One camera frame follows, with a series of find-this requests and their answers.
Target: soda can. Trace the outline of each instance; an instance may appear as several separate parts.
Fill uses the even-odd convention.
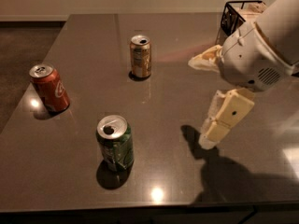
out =
[[[150,39],[145,35],[135,35],[130,43],[132,75],[147,78],[151,74]]]
[[[121,116],[104,117],[97,125],[97,139],[111,171],[128,170],[134,162],[131,127]]]
[[[30,81],[49,112],[61,112],[70,105],[57,70],[50,64],[37,64],[29,71]]]

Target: floor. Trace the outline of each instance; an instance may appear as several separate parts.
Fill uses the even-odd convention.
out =
[[[0,133],[30,83],[30,68],[42,63],[61,26],[60,22],[0,22]]]

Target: gray table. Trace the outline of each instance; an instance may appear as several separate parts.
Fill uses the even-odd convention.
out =
[[[187,65],[215,44],[220,18],[70,16],[45,61],[60,72],[71,106],[54,117],[35,110],[28,87],[0,136],[0,212],[299,201],[298,79],[258,93],[253,111],[218,148],[196,143],[216,90],[233,88]],[[128,77],[136,34],[152,42],[152,75],[142,82]],[[127,175],[107,170],[95,137],[110,114],[133,129]]]

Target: can top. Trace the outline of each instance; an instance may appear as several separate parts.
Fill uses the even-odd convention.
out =
[[[53,70],[54,67],[52,65],[41,63],[32,67],[29,71],[29,75],[33,78],[46,77],[51,74]]]
[[[132,37],[131,42],[135,45],[147,45],[150,42],[150,38],[146,35],[135,35]]]
[[[128,123],[121,116],[106,116],[97,125],[99,135],[105,139],[121,137],[127,130]]]

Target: red can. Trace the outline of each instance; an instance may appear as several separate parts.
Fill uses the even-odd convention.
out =
[[[70,105],[69,97],[57,70],[49,64],[37,64],[31,68],[30,81],[49,112],[61,112]]]

